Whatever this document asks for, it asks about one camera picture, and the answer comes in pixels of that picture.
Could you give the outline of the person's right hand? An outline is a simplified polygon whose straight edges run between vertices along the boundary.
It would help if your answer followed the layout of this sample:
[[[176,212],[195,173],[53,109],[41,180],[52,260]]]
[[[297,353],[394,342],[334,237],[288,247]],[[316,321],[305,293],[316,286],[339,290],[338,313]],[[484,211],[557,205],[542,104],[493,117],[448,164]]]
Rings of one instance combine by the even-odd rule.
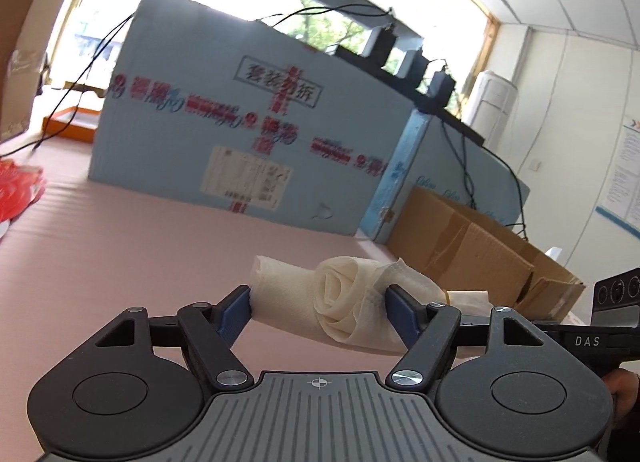
[[[639,377],[625,369],[615,369],[602,378],[614,399],[614,422],[625,419],[639,395]]]

